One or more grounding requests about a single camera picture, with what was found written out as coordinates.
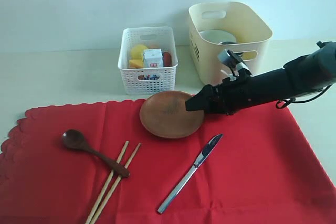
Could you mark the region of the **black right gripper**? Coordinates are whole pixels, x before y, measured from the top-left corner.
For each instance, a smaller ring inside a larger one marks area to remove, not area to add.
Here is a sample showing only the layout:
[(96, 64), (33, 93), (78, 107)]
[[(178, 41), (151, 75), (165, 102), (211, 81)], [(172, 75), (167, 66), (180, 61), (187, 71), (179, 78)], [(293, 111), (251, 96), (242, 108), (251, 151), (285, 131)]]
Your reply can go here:
[(232, 115), (241, 109), (252, 107), (248, 97), (252, 77), (239, 77), (235, 81), (223, 81), (212, 86), (207, 84), (202, 91), (185, 101), (187, 111), (203, 110), (207, 113)]

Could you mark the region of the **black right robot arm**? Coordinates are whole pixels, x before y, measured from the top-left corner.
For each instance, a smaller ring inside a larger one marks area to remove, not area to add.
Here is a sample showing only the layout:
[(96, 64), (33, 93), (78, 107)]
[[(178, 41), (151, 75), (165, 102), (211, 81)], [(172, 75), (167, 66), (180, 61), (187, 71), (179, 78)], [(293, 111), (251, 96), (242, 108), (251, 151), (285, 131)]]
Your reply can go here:
[(324, 94), (335, 84), (335, 43), (318, 42), (319, 49), (298, 57), (282, 68), (254, 76), (233, 51), (224, 49), (218, 56), (231, 74), (221, 84), (205, 85), (185, 102), (187, 111), (232, 115), (237, 111), (269, 102), (283, 109), (296, 98)]

